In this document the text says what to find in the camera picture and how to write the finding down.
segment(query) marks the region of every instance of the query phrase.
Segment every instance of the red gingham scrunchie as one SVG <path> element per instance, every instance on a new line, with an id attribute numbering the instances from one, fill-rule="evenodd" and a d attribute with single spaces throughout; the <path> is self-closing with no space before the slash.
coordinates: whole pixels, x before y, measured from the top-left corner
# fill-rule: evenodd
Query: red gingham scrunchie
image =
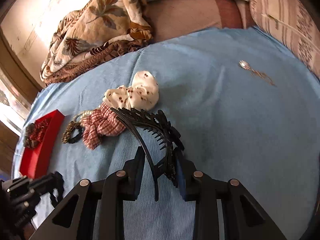
<path id="1" fill-rule="evenodd" d="M 100 109 L 94 109 L 81 120 L 81 126 L 85 129 L 83 142 L 89 149 L 94 150 L 101 143 L 99 136 L 118 136 L 124 131 L 125 126 L 116 116 L 103 102 Z"/>

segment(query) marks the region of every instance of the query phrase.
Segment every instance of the black bracket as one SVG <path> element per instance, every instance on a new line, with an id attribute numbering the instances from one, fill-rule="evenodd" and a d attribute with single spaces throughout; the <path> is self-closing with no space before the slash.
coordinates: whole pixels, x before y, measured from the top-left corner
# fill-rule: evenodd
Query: black bracket
<path id="1" fill-rule="evenodd" d="M 148 113 L 143 109 L 138 111 L 134 108 L 128 110 L 126 108 L 115 109 L 112 107 L 110 110 L 117 114 L 117 119 L 133 134 L 133 136 L 140 143 L 151 169 L 155 186 L 155 201 L 158 201 L 158 178 L 162 174 L 171 180 L 175 187 L 177 186 L 174 170 L 175 160 L 173 156 L 173 143 L 182 151 L 184 150 L 184 146 L 180 141 L 180 133 L 171 125 L 171 122 L 167 120 L 167 117 L 161 110 L 158 110 L 156 114 Z M 148 132 L 152 132 L 152 135 L 156 135 L 155 138 L 157 141 L 159 141 L 159 146 L 161 146 L 160 151 L 165 149 L 164 157 L 156 165 L 154 165 L 150 156 L 150 152 L 135 126 L 142 127 L 143 130 L 147 130 Z"/>
<path id="2" fill-rule="evenodd" d="M 175 148 L 177 181 L 185 201 L 196 201 L 193 240 L 219 240 L 217 200 L 222 203 L 225 239 L 286 240 L 280 229 L 237 180 L 211 179 Z"/>
<path id="3" fill-rule="evenodd" d="M 123 201 L 135 201 L 140 193 L 145 155 L 138 147 L 135 158 L 105 180 L 81 180 L 40 225 L 30 240 L 89 240 L 98 200 L 100 240 L 123 240 Z"/>
<path id="4" fill-rule="evenodd" d="M 53 207 L 56 207 L 63 198 L 63 178 L 59 172 L 50 173 L 39 179 L 29 179 L 23 176 L 17 179 L 1 182 L 4 193 L 1 204 L 2 216 L 6 217 L 14 234 L 21 235 L 22 228 L 36 215 L 35 207 L 40 202 L 40 197 L 46 193 L 50 194 Z M 53 194 L 57 189 L 58 196 Z"/>

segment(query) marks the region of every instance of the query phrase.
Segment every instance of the red box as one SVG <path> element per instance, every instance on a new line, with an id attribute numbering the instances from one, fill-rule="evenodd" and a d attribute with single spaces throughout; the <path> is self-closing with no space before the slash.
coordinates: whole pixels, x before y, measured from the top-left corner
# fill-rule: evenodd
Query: red box
<path id="1" fill-rule="evenodd" d="M 20 173 L 28 178 L 37 179 L 47 174 L 52 148 L 54 146 L 57 134 L 64 119 L 64 115 L 58 110 L 37 119 L 35 123 L 39 123 L 44 119 L 50 118 L 47 130 L 45 131 L 43 140 L 36 148 L 25 148 L 20 164 Z"/>

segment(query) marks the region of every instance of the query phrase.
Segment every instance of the wall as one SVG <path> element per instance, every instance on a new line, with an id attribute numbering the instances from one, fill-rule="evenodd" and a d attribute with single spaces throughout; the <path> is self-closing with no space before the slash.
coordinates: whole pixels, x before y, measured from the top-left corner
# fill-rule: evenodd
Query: wall
<path id="1" fill-rule="evenodd" d="M 18 135 L 0 122 L 0 170 L 11 174 L 14 150 L 18 142 Z"/>
<path id="2" fill-rule="evenodd" d="M 81 9 L 89 0 L 16 0 L 1 29 L 13 52 L 44 87 L 39 71 L 47 56 L 52 34 L 70 11 Z"/>
<path id="3" fill-rule="evenodd" d="M 9 98 L 10 95 L 5 89 L 7 88 L 29 110 L 41 89 L 34 80 L 31 80 L 30 74 L 25 68 L 21 67 L 21 63 L 16 60 L 15 55 L 13 55 L 15 57 L 12 56 L 12 53 L 0 32 L 0 80 L 2 82 L 0 89 Z"/>

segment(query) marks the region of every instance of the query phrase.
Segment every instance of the metal screw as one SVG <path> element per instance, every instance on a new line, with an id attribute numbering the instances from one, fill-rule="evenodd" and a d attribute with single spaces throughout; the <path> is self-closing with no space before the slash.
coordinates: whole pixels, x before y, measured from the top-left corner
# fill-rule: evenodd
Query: metal screw
<path id="1" fill-rule="evenodd" d="M 232 185 L 232 186 L 239 186 L 239 180 L 237 180 L 237 179 L 232 179 L 232 180 L 230 180 L 230 184 Z"/>
<path id="2" fill-rule="evenodd" d="M 193 173 L 193 176 L 197 177 L 197 178 L 201 178 L 203 176 L 203 173 L 201 171 L 195 171 Z"/>
<path id="3" fill-rule="evenodd" d="M 122 170 L 121 171 L 117 171 L 116 175 L 118 177 L 123 177 L 125 175 L 125 171 L 122 171 Z"/>
<path id="4" fill-rule="evenodd" d="M 87 179 L 83 179 L 80 181 L 80 186 L 85 187 L 89 184 L 89 181 Z"/>

